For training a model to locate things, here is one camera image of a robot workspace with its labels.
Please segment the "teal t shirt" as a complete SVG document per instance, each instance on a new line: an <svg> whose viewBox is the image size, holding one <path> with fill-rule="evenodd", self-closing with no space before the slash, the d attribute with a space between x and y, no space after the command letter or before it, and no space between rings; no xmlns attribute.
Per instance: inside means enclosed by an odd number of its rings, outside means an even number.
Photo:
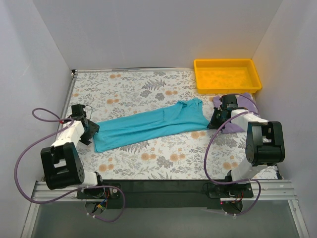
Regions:
<svg viewBox="0 0 317 238"><path fill-rule="evenodd" d="M202 100L178 101L173 106L99 122L99 132L94 135L95 152L183 132L206 130L208 124L203 115Z"/></svg>

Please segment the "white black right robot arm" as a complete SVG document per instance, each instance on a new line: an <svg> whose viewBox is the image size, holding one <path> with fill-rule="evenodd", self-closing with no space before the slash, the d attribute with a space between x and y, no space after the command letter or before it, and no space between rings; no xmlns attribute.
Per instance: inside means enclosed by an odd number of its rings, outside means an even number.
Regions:
<svg viewBox="0 0 317 238"><path fill-rule="evenodd" d="M239 106L237 96L228 94L220 97L220 105L214 108L207 128L219 133L231 123L243 129L247 133L246 157L228 172L224 180L209 180L204 188L210 198L242 197L244 194L252 197L251 182L254 181L254 176L285 159L281 123L262 119L257 113Z"/></svg>

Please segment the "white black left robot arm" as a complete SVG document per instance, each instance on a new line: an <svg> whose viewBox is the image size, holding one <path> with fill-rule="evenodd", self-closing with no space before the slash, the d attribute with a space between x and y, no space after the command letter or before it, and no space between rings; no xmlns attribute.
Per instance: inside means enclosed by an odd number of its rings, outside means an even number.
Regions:
<svg viewBox="0 0 317 238"><path fill-rule="evenodd" d="M71 106L69 118L72 120L64 123L63 131L50 147L41 150L42 165L50 190L77 187L94 198L101 198L106 191L102 177L98 172L84 170L76 149L79 142L90 145L100 128L87 118L85 107L82 104Z"/></svg>

